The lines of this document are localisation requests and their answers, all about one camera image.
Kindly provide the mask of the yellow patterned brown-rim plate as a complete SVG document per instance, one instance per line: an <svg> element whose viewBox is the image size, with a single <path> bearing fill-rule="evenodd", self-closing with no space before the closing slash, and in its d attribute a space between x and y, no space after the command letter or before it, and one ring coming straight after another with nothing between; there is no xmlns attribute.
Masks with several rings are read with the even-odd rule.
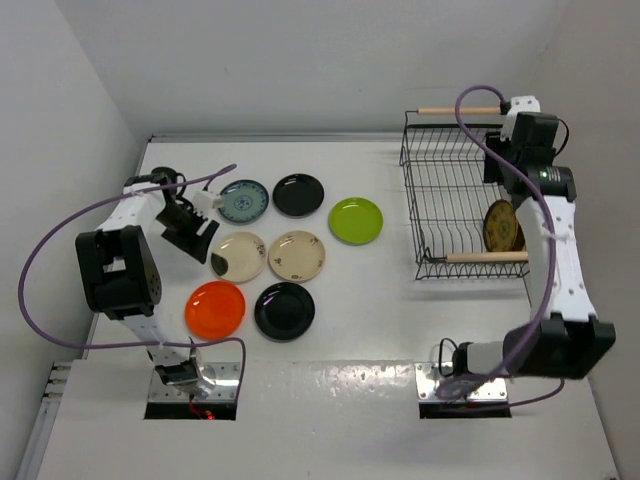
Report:
<svg viewBox="0 0 640 480"><path fill-rule="evenodd" d="M497 200L487 210L483 220L483 239L489 252L510 251L516 241L518 223L509 201Z"/></svg>

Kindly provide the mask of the cream plate with green patch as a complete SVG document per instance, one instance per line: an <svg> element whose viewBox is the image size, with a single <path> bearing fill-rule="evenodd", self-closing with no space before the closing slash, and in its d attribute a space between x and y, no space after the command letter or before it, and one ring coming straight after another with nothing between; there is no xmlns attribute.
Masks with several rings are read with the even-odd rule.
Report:
<svg viewBox="0 0 640 480"><path fill-rule="evenodd" d="M248 231L229 234L212 250L210 263L222 280L246 283L257 277L266 266L265 242Z"/></svg>

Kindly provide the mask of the blue floral porcelain plate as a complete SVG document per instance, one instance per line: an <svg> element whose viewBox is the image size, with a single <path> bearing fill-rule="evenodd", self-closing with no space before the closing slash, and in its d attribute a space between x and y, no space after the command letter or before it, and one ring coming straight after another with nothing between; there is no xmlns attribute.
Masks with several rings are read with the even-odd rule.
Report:
<svg viewBox="0 0 640 480"><path fill-rule="evenodd" d="M242 179L225 186L220 196L219 214L236 224L251 223L261 217L269 205L269 193L259 182Z"/></svg>

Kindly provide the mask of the orange plate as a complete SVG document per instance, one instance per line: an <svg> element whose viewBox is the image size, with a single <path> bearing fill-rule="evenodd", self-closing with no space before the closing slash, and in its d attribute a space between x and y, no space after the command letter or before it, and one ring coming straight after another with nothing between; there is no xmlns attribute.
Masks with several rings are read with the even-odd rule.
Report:
<svg viewBox="0 0 640 480"><path fill-rule="evenodd" d="M218 340L231 336L246 314L241 290L226 281L213 281L198 287L184 309L185 323L196 336Z"/></svg>

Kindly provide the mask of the cream plate with calligraphy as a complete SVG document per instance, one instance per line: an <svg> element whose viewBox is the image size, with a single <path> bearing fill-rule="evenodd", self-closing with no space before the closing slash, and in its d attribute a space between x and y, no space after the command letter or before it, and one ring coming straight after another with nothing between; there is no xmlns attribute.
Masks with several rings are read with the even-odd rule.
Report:
<svg viewBox="0 0 640 480"><path fill-rule="evenodd" d="M316 277L326 263L326 249L315 234L296 230L282 234L268 249L273 273L285 281L302 283Z"/></svg>

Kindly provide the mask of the black plate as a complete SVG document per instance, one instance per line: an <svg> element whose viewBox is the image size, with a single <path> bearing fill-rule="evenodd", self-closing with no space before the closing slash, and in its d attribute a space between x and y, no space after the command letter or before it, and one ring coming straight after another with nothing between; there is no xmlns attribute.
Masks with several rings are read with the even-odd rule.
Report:
<svg viewBox="0 0 640 480"><path fill-rule="evenodd" d="M289 217L305 217L317 211L325 198L322 183L312 175L295 173L279 180L272 192L275 207Z"/></svg>
<svg viewBox="0 0 640 480"><path fill-rule="evenodd" d="M266 288L254 307L257 328L268 339L290 342L312 325L316 313L312 295L303 286L280 282Z"/></svg>

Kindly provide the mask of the lime green plate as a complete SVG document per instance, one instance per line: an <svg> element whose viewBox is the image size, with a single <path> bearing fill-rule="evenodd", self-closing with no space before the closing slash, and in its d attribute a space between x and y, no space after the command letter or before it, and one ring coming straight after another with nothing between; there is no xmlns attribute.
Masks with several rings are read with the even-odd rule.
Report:
<svg viewBox="0 0 640 480"><path fill-rule="evenodd" d="M334 205L328 215L329 228L340 241L365 245L378 238L384 216L380 208L363 197L345 198Z"/></svg>

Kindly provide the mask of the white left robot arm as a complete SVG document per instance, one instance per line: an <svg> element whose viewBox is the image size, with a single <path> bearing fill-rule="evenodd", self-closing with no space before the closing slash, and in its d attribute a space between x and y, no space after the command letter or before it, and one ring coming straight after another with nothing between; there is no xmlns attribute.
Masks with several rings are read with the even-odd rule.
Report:
<svg viewBox="0 0 640 480"><path fill-rule="evenodd" d="M182 178L169 167L129 178L123 189L127 197L96 230L79 234L75 248L90 309L148 344L148 356L163 384L203 400L215 388L213 371L202 362L190 337L172 333L155 316L162 281L146 240L146 233L159 222L163 239L199 263L206 262L218 223L197 211L178 188L142 192Z"/></svg>

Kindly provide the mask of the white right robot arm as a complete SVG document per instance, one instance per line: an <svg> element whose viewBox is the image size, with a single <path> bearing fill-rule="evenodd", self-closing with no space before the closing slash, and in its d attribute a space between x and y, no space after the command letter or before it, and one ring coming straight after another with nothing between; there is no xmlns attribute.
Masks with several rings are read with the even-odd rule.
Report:
<svg viewBox="0 0 640 480"><path fill-rule="evenodd" d="M572 171L556 166L560 119L532 95L501 99L499 134L469 139L485 153L484 180L508 193L525 239L530 320L494 342L465 342L436 389L442 401L466 397L494 378L580 380L616 341L599 320L583 279L575 231Z"/></svg>

